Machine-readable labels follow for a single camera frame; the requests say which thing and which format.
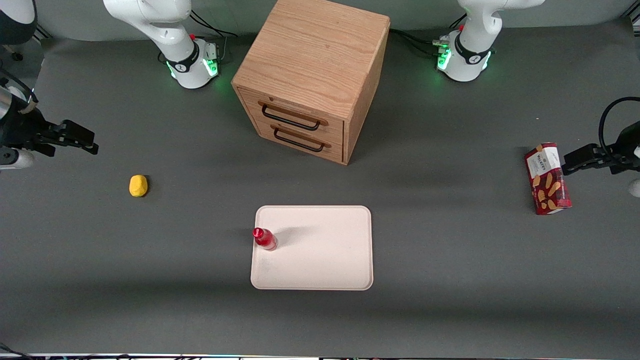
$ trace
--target black metal handle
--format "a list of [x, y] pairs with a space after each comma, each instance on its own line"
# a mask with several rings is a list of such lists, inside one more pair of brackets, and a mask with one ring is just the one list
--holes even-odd
[[269, 119], [273, 119], [273, 120], [277, 120], [279, 122], [283, 122], [285, 124], [293, 125], [293, 126], [299, 127], [300, 129], [304, 129], [304, 130], [315, 131], [315, 130], [318, 130], [318, 127], [320, 126], [320, 121], [317, 121], [314, 126], [306, 126], [306, 125], [303, 125], [303, 124], [299, 124], [299, 123], [297, 123], [295, 121], [287, 120], [287, 119], [285, 119], [283, 117], [272, 115], [272, 114], [267, 112], [267, 104], [262, 105], [262, 114], [264, 116], [268, 117]]
[[306, 150], [309, 150], [309, 151], [313, 151], [313, 152], [321, 152], [322, 149], [324, 149], [324, 144], [323, 143], [320, 144], [320, 147], [311, 147], [311, 146], [305, 145], [303, 143], [295, 142], [293, 140], [289, 140], [287, 138], [283, 138], [282, 136], [278, 136], [278, 131], [279, 130], [280, 129], [277, 128], [277, 127], [273, 130], [273, 136], [278, 140], [282, 140], [284, 142], [288, 142], [291, 145], [299, 146], [299, 147], [301, 147], [303, 149], [306, 149]]

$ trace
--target wall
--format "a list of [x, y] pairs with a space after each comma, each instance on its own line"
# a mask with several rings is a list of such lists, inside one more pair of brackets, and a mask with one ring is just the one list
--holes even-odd
[[[446, 27], [461, 14], [455, 0], [334, 0], [384, 13], [399, 29]], [[275, 0], [192, 0], [193, 9], [211, 25], [236, 33], [256, 33]], [[597, 24], [622, 14], [633, 0], [547, 0], [537, 8], [503, 12], [505, 27]], [[36, 0], [41, 25], [54, 36], [78, 40], [144, 38], [132, 27], [112, 18], [102, 0]], [[187, 20], [187, 30], [205, 34]]]

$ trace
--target cabinet top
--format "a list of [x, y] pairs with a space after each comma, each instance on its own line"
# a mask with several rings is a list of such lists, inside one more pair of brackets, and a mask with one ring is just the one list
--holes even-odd
[[232, 83], [349, 119], [389, 26], [331, 1], [278, 0]]

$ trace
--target yellow sponge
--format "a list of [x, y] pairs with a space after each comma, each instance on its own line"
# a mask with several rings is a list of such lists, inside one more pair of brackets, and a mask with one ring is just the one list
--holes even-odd
[[129, 181], [129, 193], [131, 196], [141, 197], [147, 193], [149, 185], [144, 175], [133, 175]]

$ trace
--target drawer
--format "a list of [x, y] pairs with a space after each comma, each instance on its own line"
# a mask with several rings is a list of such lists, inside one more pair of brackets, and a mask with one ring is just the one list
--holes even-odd
[[239, 95], [242, 97], [254, 125], [257, 125], [258, 122], [277, 124], [281, 129], [291, 130], [316, 140], [342, 146], [344, 131], [342, 121], [316, 119], [287, 109], [282, 105], [274, 104], [268, 96], [256, 94], [246, 89], [239, 89]]
[[319, 156], [320, 158], [342, 163], [341, 145], [320, 140], [289, 128], [284, 128], [280, 123], [272, 120], [258, 121], [256, 125], [258, 133], [265, 139]]

